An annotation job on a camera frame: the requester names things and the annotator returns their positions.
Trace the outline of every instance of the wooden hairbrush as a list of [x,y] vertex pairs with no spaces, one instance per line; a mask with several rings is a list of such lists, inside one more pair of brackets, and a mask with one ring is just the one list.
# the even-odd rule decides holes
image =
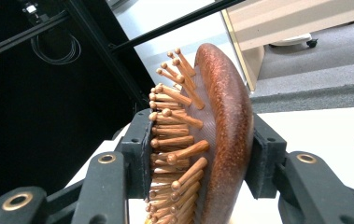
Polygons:
[[192,68],[180,49],[157,73],[176,83],[149,95],[152,185],[146,223],[227,223],[248,168],[253,116],[247,89],[216,46]]

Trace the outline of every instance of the white table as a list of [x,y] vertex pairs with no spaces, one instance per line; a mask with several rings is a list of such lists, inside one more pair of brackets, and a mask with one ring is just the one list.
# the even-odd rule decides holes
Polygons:
[[[320,156],[345,185],[354,189],[354,108],[269,113],[260,117],[287,141],[288,152],[299,150]],[[115,141],[105,141],[94,155],[113,150],[122,135]],[[88,163],[68,185],[84,178],[87,167]],[[282,223],[277,202],[278,199],[253,199],[244,183],[230,223]],[[129,205],[130,223],[143,223],[144,202],[130,200]]]

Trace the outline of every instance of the black cable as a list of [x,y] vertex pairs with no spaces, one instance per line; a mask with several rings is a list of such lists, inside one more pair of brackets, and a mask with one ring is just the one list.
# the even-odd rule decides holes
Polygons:
[[78,40],[71,35],[69,32],[67,33],[70,37],[70,43],[71,43],[71,50],[69,51],[68,54],[63,56],[63,58],[60,59],[51,59],[49,56],[47,56],[45,53],[40,48],[39,44],[39,35],[32,37],[31,38],[31,47],[34,51],[34,53],[39,57],[41,60],[43,60],[46,63],[54,64],[54,65],[62,65],[62,64],[67,64],[67,63],[72,63],[76,61],[81,53],[81,45],[78,42]]

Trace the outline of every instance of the floor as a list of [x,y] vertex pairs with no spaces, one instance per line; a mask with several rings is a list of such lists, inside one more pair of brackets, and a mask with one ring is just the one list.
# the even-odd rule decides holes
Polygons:
[[313,49],[265,46],[250,95],[256,113],[354,107],[354,23],[311,35],[319,40]]

